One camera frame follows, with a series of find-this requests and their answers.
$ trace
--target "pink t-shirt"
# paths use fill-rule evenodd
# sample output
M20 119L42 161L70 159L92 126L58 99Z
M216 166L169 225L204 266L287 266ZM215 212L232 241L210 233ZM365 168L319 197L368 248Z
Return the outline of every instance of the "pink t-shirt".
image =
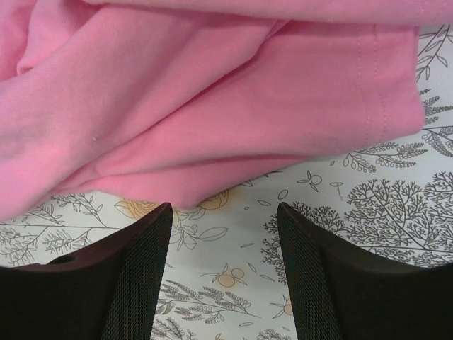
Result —
M426 3L0 1L0 220L90 190L190 208L419 131L416 26L453 19Z

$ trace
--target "floral patterned surface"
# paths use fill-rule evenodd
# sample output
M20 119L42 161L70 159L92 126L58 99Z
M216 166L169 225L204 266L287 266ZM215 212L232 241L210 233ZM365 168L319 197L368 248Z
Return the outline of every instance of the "floral patterned surface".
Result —
M280 202L376 254L453 261L453 31L420 34L423 131L247 181L175 210L151 339L295 340L279 247ZM132 224L157 204L102 193L51 198L0 223L0 265L46 263Z

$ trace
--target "tree illustration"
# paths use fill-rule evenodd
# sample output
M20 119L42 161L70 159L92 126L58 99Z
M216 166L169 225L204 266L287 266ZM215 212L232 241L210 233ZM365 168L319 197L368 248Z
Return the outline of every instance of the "tree illustration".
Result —
M450 178L436 174L425 193L415 183L372 180L351 190L343 236L378 255L419 266L453 259L451 197L435 200Z
M321 206L312 208L301 202L294 202L292 207L313 223L334 234L339 234L345 229L345 223L341 220L340 215L330 207ZM270 217L270 222L264 224L264 229L272 237L263 240L263 248L261 248L261 253L264 255L263 263L274 266L278 276L278 282L286 285L285 265L280 248L276 214Z
M329 207L293 208L318 226L388 259L433 267L453 261L453 173L440 172L424 188L416 183L376 179L354 187L346 197L344 219ZM263 262L275 267L281 283L285 268L273 215L264 228Z

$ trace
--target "seam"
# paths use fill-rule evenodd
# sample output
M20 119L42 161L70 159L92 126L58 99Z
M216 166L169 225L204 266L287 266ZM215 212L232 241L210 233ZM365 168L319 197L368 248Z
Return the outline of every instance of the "seam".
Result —
M359 82L359 90L360 90L360 96L362 97L362 102L363 105L365 106L365 110L367 111L367 128L366 128L366 133L365 133L365 138L363 140L362 146L360 149L363 149L369 139L369 109L368 105L365 101L364 97L364 91L363 91L363 85L362 85L362 71L361 71L361 66L362 66L362 31L360 29L361 25L356 25L357 27L357 80Z
M382 139L385 136L385 132L387 131L387 109L384 103L384 99L382 98L381 90L379 88L379 82L377 81L377 37L376 37L376 25L373 25L373 43L374 43L374 85L376 87L377 96L379 98L379 102L382 107L382 113L384 115L384 127L382 128L381 135L378 139L378 144L382 143Z

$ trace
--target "yellow flower illustration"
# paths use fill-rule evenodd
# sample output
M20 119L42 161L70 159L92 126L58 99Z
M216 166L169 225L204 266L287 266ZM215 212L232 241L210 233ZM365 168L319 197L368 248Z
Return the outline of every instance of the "yellow flower illustration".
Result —
M150 213L152 210L156 209L159 204L151 202L142 202L140 200L128 200L123 198L123 201L115 205L117 208L121 207L122 213L128 217L139 220L144 217L146 214Z
M215 210L223 207L228 203L229 190L222 191L217 195L209 197L207 200L201 202L198 206L206 210Z

